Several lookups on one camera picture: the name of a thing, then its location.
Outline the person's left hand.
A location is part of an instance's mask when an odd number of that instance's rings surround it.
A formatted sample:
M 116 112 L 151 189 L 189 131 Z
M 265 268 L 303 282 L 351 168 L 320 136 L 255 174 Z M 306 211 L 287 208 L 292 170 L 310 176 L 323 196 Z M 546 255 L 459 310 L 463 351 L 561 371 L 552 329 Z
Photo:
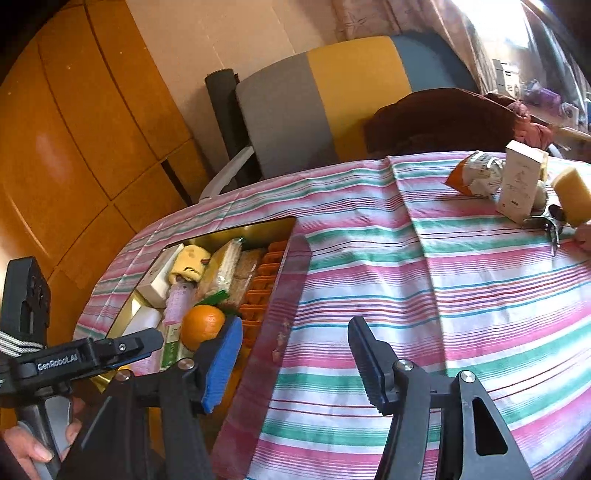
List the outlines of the person's left hand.
M 74 443 L 81 430 L 82 422 L 79 420 L 78 415 L 86 407 L 85 402 L 81 398 L 72 397 L 71 401 L 74 417 L 65 431 L 67 448 L 62 451 L 61 459 L 67 456 L 70 446 Z M 33 435 L 19 426 L 2 431 L 1 438 L 6 443 L 16 462 L 20 465 L 26 478 L 39 479 L 40 476 L 36 471 L 34 463 L 48 463 L 53 458 L 53 454 Z

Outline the person's right hand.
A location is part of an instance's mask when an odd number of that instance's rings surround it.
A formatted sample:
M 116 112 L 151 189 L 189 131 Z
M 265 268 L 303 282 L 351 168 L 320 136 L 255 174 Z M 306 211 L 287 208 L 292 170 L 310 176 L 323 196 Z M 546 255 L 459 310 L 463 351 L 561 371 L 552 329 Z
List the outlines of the person's right hand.
M 584 223 L 575 229 L 575 243 L 585 252 L 591 252 L 591 223 Z

